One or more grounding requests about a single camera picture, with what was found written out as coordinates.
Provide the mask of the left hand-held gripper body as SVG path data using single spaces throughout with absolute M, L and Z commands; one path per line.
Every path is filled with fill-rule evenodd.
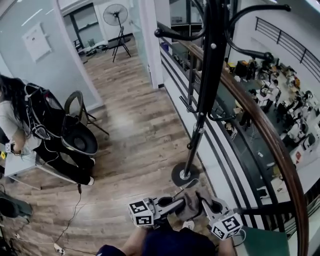
M 138 227 L 154 227 L 162 224 L 167 216 L 160 215 L 160 199 L 172 198 L 171 196 L 163 197 L 146 197 L 128 205 L 129 216 L 134 225 Z

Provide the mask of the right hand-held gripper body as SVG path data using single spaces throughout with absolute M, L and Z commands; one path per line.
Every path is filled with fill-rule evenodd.
M 235 236 L 243 227 L 240 215 L 222 199 L 214 197 L 205 200 L 205 214 L 211 227 L 210 232 L 222 241 Z

